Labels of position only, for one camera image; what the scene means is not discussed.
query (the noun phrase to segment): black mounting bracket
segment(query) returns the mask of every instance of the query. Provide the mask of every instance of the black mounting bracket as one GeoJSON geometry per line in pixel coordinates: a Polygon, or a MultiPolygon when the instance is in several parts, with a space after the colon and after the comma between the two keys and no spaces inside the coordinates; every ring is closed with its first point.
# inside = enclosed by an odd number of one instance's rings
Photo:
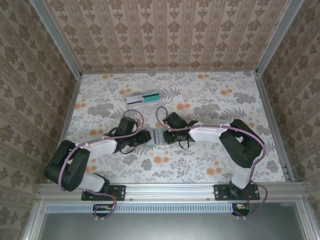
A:
{"type": "MultiPolygon", "coordinates": [[[[107,194],[112,195],[118,202],[124,201],[126,196],[126,185],[109,185],[107,194]]],[[[81,195],[82,201],[112,201],[110,197],[98,196],[83,191],[81,195]]]]}
{"type": "Polygon", "coordinates": [[[238,196],[232,193],[232,186],[230,184],[213,185],[213,193],[216,201],[247,201],[248,196],[250,197],[250,201],[260,200],[258,187],[254,184],[248,184],[238,196]]]}

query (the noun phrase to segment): patterned wallpaper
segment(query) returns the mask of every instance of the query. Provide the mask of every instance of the patterned wallpaper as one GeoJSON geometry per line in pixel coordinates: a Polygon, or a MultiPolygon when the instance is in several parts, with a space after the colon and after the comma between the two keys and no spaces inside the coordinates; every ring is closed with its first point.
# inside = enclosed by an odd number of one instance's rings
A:
{"type": "Polygon", "coordinates": [[[297,181],[320,223],[320,1],[305,0],[263,80],[297,181]]]}
{"type": "Polygon", "coordinates": [[[74,77],[27,0],[0,1],[0,239],[22,234],[74,77]]]}
{"type": "Polygon", "coordinates": [[[254,69],[289,0],[44,0],[83,72],[254,69]]]}

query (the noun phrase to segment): ventilated strip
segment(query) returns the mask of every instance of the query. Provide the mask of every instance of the ventilated strip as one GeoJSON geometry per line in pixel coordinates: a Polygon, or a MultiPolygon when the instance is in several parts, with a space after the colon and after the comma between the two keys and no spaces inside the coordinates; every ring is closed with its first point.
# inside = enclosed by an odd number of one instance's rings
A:
{"type": "MultiPolygon", "coordinates": [[[[49,203],[46,214],[93,213],[93,203],[49,203]]],[[[115,213],[232,213],[231,203],[118,203],[115,213]]]]}

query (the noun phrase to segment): floral mat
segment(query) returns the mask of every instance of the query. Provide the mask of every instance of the floral mat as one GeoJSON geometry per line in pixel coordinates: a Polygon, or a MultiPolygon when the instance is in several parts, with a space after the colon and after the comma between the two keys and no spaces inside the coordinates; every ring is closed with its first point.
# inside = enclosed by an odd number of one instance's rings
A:
{"type": "MultiPolygon", "coordinates": [[[[243,120],[267,148],[253,179],[285,181],[252,72],[85,74],[67,139],[79,143],[101,137],[118,126],[126,110],[125,96],[154,89],[161,93],[168,111],[177,112],[187,122],[225,124],[243,120]]],[[[154,116],[145,118],[146,127],[160,127],[154,116]]],[[[112,183],[227,183],[234,166],[221,143],[201,141],[191,143],[187,150],[175,143],[140,146],[128,155],[104,155],[90,161],[86,171],[96,172],[112,183]]]]}

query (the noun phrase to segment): robotic arm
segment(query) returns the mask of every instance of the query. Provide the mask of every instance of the robotic arm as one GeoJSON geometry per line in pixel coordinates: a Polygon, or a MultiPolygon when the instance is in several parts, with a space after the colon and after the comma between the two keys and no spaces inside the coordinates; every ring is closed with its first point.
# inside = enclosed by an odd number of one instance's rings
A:
{"type": "MultiPolygon", "coordinates": [[[[163,122],[168,124],[171,129],[183,129],[193,126],[198,121],[187,123],[180,118],[178,114],[172,112],[163,122]]],[[[119,126],[112,129],[106,135],[110,137],[128,135],[133,132],[135,125],[137,126],[137,123],[134,119],[123,117],[119,126]]],[[[230,124],[224,124],[224,126],[244,130],[261,140],[239,119],[235,119],[230,124]]],[[[229,184],[231,195],[234,199],[243,195],[246,188],[250,185],[250,173],[253,163],[262,152],[262,146],[252,137],[242,132],[223,127],[202,127],[202,125],[199,125],[199,127],[194,126],[192,129],[182,131],[166,130],[163,132],[163,138],[167,144],[180,143],[182,141],[187,141],[188,143],[198,141],[221,142],[231,159],[235,162],[234,174],[229,184]]],[[[70,159],[72,159],[72,162],[66,165],[62,175],[62,187],[69,192],[78,188],[91,190],[96,193],[108,193],[110,186],[109,180],[98,174],[85,172],[88,161],[106,154],[122,153],[122,149],[125,148],[125,146],[137,147],[148,142],[150,139],[150,133],[147,130],[142,130],[131,137],[104,139],[98,143],[86,144],[77,149],[71,156],[70,159]]],[[[63,141],[46,167],[44,172],[45,177],[57,184],[62,165],[68,154],[75,147],[75,143],[69,140],[63,141]]]]}
{"type": "MultiPolygon", "coordinates": [[[[187,122],[181,119],[175,112],[169,114],[163,122],[168,124],[172,129],[183,129],[197,123],[197,121],[191,121],[187,124],[187,122]]],[[[263,142],[261,138],[240,119],[235,119],[232,123],[224,124],[224,126],[244,130],[263,142]]],[[[163,137],[168,144],[181,141],[221,142],[231,159],[235,162],[234,173],[230,181],[231,194],[235,199],[243,194],[250,183],[253,163],[261,155],[263,149],[260,143],[247,134],[222,127],[202,127],[202,125],[199,125],[199,127],[194,126],[194,128],[185,131],[177,132],[167,130],[163,133],[163,137]]]]}

